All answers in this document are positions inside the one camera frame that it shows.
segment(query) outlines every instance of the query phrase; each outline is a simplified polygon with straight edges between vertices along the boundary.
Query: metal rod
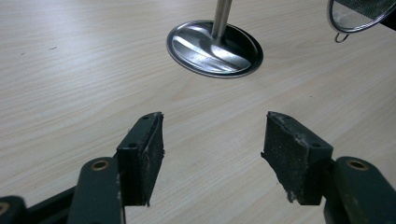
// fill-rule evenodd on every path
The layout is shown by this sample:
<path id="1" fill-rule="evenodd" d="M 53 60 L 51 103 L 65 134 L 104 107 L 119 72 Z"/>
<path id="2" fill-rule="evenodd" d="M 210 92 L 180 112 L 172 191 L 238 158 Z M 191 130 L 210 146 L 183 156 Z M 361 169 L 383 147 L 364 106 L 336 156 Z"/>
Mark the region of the metal rod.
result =
<path id="1" fill-rule="evenodd" d="M 216 8 L 215 20 L 213 22 L 212 37 L 222 38 L 227 27 L 228 15 L 230 14 L 231 2 L 233 0 L 219 0 Z"/>

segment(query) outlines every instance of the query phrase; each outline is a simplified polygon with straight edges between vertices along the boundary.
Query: metal base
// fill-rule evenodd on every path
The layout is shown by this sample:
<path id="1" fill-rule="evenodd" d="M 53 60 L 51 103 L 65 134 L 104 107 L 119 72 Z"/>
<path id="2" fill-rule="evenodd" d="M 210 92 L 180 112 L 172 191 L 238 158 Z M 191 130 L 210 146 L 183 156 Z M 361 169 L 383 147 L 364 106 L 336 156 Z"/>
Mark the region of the metal base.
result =
<path id="1" fill-rule="evenodd" d="M 262 63 L 262 48 L 245 31 L 227 25 L 222 38 L 212 37 L 213 21 L 189 21 L 166 40 L 170 55 L 182 66 L 209 77 L 242 77 Z"/>

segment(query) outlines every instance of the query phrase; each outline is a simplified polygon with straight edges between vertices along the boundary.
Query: metal loop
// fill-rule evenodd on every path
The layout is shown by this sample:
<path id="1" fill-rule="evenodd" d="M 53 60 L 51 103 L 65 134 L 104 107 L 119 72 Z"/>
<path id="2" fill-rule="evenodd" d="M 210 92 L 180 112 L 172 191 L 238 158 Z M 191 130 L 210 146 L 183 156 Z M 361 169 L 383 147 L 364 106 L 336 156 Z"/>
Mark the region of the metal loop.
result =
<path id="1" fill-rule="evenodd" d="M 349 35 L 346 35 L 346 36 L 344 36 L 344 39 L 339 40 L 338 39 L 339 35 L 340 35 L 340 33 L 337 33 L 337 35 L 335 36 L 335 38 L 334 38 L 335 43 L 343 43 L 349 37 Z"/>

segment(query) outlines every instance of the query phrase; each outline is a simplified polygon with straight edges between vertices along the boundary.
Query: mesh strainer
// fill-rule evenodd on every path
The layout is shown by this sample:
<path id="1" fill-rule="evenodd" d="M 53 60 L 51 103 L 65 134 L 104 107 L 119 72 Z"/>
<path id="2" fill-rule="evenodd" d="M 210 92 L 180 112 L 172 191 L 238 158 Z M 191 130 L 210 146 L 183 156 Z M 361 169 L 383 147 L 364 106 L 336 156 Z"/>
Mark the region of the mesh strainer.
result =
<path id="1" fill-rule="evenodd" d="M 349 34 L 368 29 L 384 20 L 396 8 L 396 0 L 330 0 L 328 19 L 338 32 L 335 42 Z M 346 36 L 338 40 L 340 34 Z"/>

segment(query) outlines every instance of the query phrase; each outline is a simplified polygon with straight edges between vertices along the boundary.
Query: wooden table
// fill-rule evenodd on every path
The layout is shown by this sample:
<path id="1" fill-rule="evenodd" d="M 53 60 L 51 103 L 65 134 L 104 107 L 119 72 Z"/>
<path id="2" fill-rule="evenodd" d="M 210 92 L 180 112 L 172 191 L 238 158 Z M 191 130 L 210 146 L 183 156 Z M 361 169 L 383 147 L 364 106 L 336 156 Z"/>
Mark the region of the wooden table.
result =
<path id="1" fill-rule="evenodd" d="M 260 156 L 267 111 L 295 117 L 377 166 L 396 187 L 396 34 L 382 25 L 335 44 L 326 1 L 233 2 L 229 23 L 262 45 L 236 79 L 175 63 L 167 34 L 213 19 L 216 1 L 0 3 L 0 190 L 28 206 L 76 185 L 141 116 L 165 115 L 151 207 L 128 223 L 323 223 L 289 203 Z"/>

